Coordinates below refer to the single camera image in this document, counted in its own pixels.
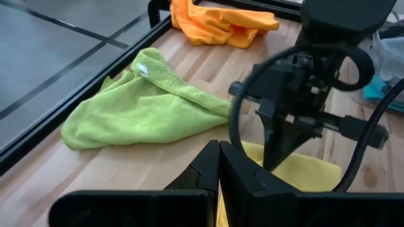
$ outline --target black metal frame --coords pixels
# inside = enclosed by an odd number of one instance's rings
[[[300,22],[300,5],[279,0],[210,0],[214,3],[225,4],[236,8],[255,11],[271,11],[275,16],[290,21]],[[161,21],[159,10],[169,9],[169,0],[151,0],[148,6],[151,30],[137,42],[130,46],[121,56],[103,68],[87,83],[83,84],[74,94],[67,97],[59,106],[39,119],[36,124],[28,128],[23,134],[5,146],[0,154],[0,176],[20,161],[29,151],[45,139],[53,130],[62,124],[77,105],[90,98],[100,89],[102,81],[107,76],[119,74],[138,54],[141,49],[149,47],[166,31],[172,28],[171,18]]]

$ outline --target green towel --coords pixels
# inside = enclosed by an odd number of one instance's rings
[[[230,103],[179,78],[157,49],[139,52],[122,78],[107,78],[61,129],[72,150],[169,143],[228,121]]]

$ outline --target orange towel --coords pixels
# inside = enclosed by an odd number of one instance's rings
[[[277,30],[273,13],[195,6],[192,0],[171,0],[172,26],[194,45],[229,44],[246,48],[258,34]]]

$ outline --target microfiber cloth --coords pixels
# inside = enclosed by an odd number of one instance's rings
[[[257,34],[279,29],[273,13],[195,6],[192,0],[171,0],[172,26],[194,45],[250,46]]]
[[[72,150],[169,143],[225,124],[230,103],[185,83],[157,49],[143,49],[122,78],[107,78],[61,129]]]
[[[242,142],[248,157],[263,165],[264,147],[258,144]],[[292,153],[272,172],[283,181],[301,191],[331,191],[341,180],[341,168],[337,165],[306,156]],[[217,227],[228,227],[225,204],[220,194]]]
[[[373,76],[372,81],[364,88],[364,98],[371,103],[379,103],[384,97],[388,85],[379,77]],[[404,103],[392,101],[388,108],[404,113]]]

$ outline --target wood grain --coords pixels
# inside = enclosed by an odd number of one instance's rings
[[[168,65],[189,84],[223,99],[231,99],[227,89],[231,82],[245,78],[254,63],[292,46],[300,25],[280,20],[279,30],[257,37],[247,49],[223,46],[193,46],[184,34],[171,29],[153,46]],[[349,63],[342,77],[348,78]],[[327,110],[333,114],[350,114],[369,118],[372,109],[353,102],[346,93],[332,91]],[[262,143],[263,127],[246,102],[242,108],[242,139]],[[381,119],[391,133],[382,151],[368,148],[364,161],[351,186],[352,191],[403,192],[404,120],[391,114]],[[134,144],[74,152],[61,141],[59,130],[50,135],[35,152],[0,179],[1,226],[46,226],[52,203],[67,192],[79,189],[162,189],[175,179],[210,140],[228,139],[227,126],[170,144]],[[355,142],[334,132],[324,132],[296,152],[308,154],[346,169]]]

